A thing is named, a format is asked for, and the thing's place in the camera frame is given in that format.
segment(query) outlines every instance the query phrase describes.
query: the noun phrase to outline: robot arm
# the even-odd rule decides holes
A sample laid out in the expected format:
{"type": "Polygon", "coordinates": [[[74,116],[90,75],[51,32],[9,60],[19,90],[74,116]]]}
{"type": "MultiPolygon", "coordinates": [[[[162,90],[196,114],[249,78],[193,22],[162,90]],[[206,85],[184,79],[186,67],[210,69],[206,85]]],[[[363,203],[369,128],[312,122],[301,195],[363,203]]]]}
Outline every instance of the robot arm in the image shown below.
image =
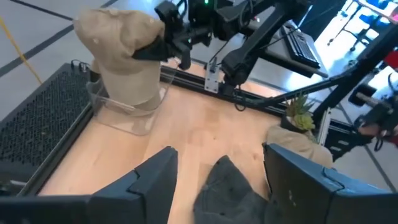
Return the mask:
{"type": "Polygon", "coordinates": [[[271,41],[272,36],[282,25],[301,15],[311,5],[309,0],[245,0],[236,6],[217,9],[215,0],[180,0],[160,3],[155,11],[165,23],[164,38],[157,38],[154,43],[140,49],[132,56],[136,60],[167,60],[180,57],[179,67],[190,67],[190,51],[195,44],[210,45],[212,36],[220,40],[229,40],[247,27],[249,21],[260,12],[275,6],[274,12],[253,32],[243,46],[230,52],[221,62],[225,73],[224,82],[230,88],[243,84],[255,62],[261,47],[271,41]],[[179,13],[178,7],[184,3],[185,10],[179,13]],[[188,9],[189,23],[183,22],[183,15],[188,9]]]}

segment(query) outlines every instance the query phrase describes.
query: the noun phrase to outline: gray floor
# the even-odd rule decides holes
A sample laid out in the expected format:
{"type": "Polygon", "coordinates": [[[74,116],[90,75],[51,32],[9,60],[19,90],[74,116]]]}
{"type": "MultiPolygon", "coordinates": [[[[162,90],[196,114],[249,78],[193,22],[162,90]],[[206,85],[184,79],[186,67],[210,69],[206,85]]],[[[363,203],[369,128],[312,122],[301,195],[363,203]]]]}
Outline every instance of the gray floor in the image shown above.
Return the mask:
{"type": "MultiPolygon", "coordinates": [[[[110,7],[139,9],[153,16],[155,16],[153,8],[160,2],[160,0],[115,1],[110,7]]],[[[73,59],[84,62],[92,60],[92,55],[84,48],[72,31],[70,27],[72,22],[65,18],[75,17],[82,9],[100,7],[107,3],[106,0],[30,0],[26,2],[64,16],[63,18],[57,17],[15,1],[3,0],[0,2],[1,17],[21,50],[28,56],[29,63],[35,68],[43,81],[65,62],[70,62],[73,59]],[[48,47],[41,49],[41,47],[37,47],[38,45],[48,45],[48,47]]],[[[328,39],[335,34],[336,27],[341,26],[344,21],[335,19],[333,22],[334,25],[326,30],[316,44],[331,75],[336,75],[344,70],[348,60],[359,54],[363,47],[358,46],[356,52],[348,54],[347,51],[354,42],[354,39],[348,34],[340,35],[328,47],[326,45],[328,39]]],[[[242,36],[234,37],[221,51],[219,58],[225,56],[230,50],[238,48],[242,42],[242,36]]],[[[224,42],[215,39],[209,48],[197,45],[192,51],[192,57],[206,62],[223,44],[224,42]]],[[[0,48],[2,49],[0,51],[0,119],[3,119],[21,101],[27,98],[39,84],[26,66],[18,60],[16,51],[4,32],[0,32],[0,48]]],[[[322,77],[317,75],[312,78],[304,77],[262,59],[257,61],[250,79],[252,82],[270,85],[283,91],[295,90],[323,80],[322,77]]],[[[386,84],[385,75],[378,76],[371,84],[382,89],[386,84]]],[[[330,90],[323,90],[311,94],[311,97],[323,100],[329,93],[330,90]]],[[[346,99],[343,100],[342,105],[344,109],[333,109],[332,115],[333,118],[347,123],[355,120],[360,113],[368,110],[368,108],[357,108],[349,104],[346,99]]],[[[392,188],[398,187],[398,176],[394,173],[398,166],[395,160],[398,157],[398,150],[395,146],[388,144],[385,144],[383,149],[377,153],[371,150],[372,145],[369,148],[370,150],[366,150],[364,147],[353,149],[349,154],[339,159],[335,163],[335,167],[346,175],[382,189],[391,189],[391,186],[392,188]]]]}

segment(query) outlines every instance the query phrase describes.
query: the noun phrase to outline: clear plastic bin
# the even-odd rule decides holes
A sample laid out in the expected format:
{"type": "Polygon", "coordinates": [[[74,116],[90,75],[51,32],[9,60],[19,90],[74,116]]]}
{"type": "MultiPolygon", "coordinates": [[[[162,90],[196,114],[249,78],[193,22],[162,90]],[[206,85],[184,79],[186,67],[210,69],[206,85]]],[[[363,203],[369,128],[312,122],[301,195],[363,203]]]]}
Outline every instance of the clear plastic bin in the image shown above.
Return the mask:
{"type": "Polygon", "coordinates": [[[159,83],[160,103],[150,110],[142,110],[131,105],[125,105],[109,98],[102,79],[88,82],[86,87],[96,120],[112,128],[126,131],[138,136],[148,134],[153,128],[160,107],[167,96],[174,75],[162,74],[159,83]]]}

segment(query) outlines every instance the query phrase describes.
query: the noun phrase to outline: gray cloth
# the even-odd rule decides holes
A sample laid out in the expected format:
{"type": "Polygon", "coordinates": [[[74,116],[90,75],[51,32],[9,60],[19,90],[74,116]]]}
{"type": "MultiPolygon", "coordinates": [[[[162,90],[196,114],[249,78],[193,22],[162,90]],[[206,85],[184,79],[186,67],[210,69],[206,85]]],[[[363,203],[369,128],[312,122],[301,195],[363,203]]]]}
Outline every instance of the gray cloth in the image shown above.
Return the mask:
{"type": "Polygon", "coordinates": [[[266,205],[229,157],[223,156],[195,200],[195,224],[263,224],[266,205]]]}

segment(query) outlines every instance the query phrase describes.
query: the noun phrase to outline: beige fabric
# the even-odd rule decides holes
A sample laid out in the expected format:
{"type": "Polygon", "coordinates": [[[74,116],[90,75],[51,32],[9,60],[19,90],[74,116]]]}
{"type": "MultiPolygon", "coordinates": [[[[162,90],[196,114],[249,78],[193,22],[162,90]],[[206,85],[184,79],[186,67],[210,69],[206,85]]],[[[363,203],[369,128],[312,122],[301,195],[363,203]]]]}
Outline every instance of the beige fabric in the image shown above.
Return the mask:
{"type": "Polygon", "coordinates": [[[164,34],[164,23],[141,12],[91,9],[73,21],[81,42],[93,54],[112,100],[144,110],[160,103],[160,62],[134,60],[133,53],[164,34]]]}
{"type": "Polygon", "coordinates": [[[330,151],[313,143],[304,134],[295,133],[280,126],[273,126],[268,129],[267,134],[267,144],[272,143],[278,144],[327,168],[331,168],[333,165],[330,151]]]}

